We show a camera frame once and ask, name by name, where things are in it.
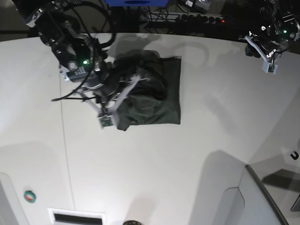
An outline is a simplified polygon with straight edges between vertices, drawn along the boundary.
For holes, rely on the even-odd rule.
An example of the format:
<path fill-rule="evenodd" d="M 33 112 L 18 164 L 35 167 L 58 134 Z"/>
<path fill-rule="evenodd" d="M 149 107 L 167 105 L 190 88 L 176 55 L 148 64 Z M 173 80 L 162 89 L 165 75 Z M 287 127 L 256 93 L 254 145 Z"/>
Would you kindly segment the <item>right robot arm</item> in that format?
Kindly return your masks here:
<path fill-rule="evenodd" d="M 66 80 L 77 84 L 56 101 L 79 100 L 91 105 L 101 117 L 109 117 L 129 96 L 146 96 L 152 91 L 149 72 L 137 63 L 109 67 L 106 49 L 115 39 L 114 22 L 101 6 L 85 0 L 16 0 L 28 26 L 35 28 L 60 65 Z M 93 37 L 79 7 L 98 11 L 109 23 L 111 38 L 102 43 Z"/>

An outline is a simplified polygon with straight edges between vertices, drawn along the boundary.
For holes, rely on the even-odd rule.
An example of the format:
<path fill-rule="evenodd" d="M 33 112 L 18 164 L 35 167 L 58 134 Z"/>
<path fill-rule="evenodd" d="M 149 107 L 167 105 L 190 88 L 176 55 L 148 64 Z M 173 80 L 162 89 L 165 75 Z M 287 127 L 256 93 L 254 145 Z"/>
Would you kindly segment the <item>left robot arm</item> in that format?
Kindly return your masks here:
<path fill-rule="evenodd" d="M 300 19 L 293 12 L 299 5 L 297 0 L 257 0 L 243 38 L 247 41 L 245 54 L 264 57 L 274 66 L 290 45 L 300 40 Z"/>

